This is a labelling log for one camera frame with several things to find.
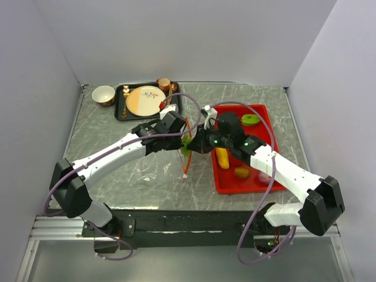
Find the green grape bunch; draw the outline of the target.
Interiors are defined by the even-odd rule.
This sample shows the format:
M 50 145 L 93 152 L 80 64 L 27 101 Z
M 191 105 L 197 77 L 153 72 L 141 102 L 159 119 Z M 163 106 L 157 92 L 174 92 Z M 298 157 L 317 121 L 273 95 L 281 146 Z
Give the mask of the green grape bunch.
M 182 137 L 182 147 L 180 148 L 180 151 L 184 157 L 189 157 L 191 151 L 187 148 L 189 143 L 192 141 L 192 137 L 189 135 L 184 135 Z

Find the clear zip bag orange zipper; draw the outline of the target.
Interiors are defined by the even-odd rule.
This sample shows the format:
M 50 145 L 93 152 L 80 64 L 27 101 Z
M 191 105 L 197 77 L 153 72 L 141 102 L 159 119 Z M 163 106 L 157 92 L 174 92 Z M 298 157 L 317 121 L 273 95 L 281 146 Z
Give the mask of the clear zip bag orange zipper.
M 166 182 L 168 180 L 186 181 L 192 162 L 192 154 L 179 150 L 152 152 L 146 157 L 132 162 L 131 168 L 136 169 L 137 181 Z

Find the pink red peach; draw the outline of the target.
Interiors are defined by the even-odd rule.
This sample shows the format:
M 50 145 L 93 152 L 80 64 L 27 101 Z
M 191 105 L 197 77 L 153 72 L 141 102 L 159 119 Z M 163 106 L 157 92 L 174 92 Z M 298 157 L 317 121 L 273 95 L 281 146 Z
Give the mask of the pink red peach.
M 269 183 L 271 181 L 271 177 L 266 173 L 259 172 L 258 173 L 258 180 L 263 185 L 269 185 Z

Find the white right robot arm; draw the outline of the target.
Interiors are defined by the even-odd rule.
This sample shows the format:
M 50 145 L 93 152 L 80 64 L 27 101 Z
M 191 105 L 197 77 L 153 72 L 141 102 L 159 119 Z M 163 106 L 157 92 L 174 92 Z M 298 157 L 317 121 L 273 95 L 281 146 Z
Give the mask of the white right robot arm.
M 343 214 L 345 207 L 339 182 L 327 176 L 312 174 L 282 157 L 256 136 L 247 135 L 239 117 L 233 112 L 219 115 L 207 106 L 201 111 L 204 123 L 187 148 L 209 153 L 215 148 L 227 149 L 231 156 L 274 179 L 292 192 L 298 203 L 271 204 L 257 219 L 257 227 L 270 234 L 279 226 L 303 226 L 316 236 L 323 236 Z

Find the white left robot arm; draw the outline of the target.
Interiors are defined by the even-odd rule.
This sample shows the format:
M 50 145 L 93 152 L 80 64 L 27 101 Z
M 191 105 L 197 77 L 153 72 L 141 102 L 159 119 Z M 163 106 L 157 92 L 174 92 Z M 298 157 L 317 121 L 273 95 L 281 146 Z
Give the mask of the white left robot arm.
M 161 150 L 182 146 L 184 117 L 174 111 L 162 119 L 141 123 L 118 142 L 84 159 L 58 161 L 54 167 L 50 190 L 68 218 L 81 217 L 93 222 L 104 236 L 116 231 L 117 222 L 110 208 L 93 200 L 89 188 L 123 165 Z

